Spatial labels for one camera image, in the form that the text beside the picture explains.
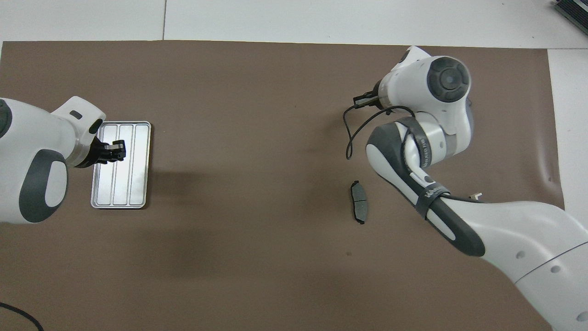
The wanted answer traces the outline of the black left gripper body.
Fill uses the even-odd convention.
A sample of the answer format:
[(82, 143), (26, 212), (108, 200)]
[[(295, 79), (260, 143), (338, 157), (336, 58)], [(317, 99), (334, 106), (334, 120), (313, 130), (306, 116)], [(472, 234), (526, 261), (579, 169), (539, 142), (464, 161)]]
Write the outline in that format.
[(90, 144), (87, 156), (76, 165), (76, 168), (87, 168), (94, 164), (106, 164), (109, 162), (111, 152), (107, 147), (109, 147), (109, 144), (104, 143), (95, 137)]

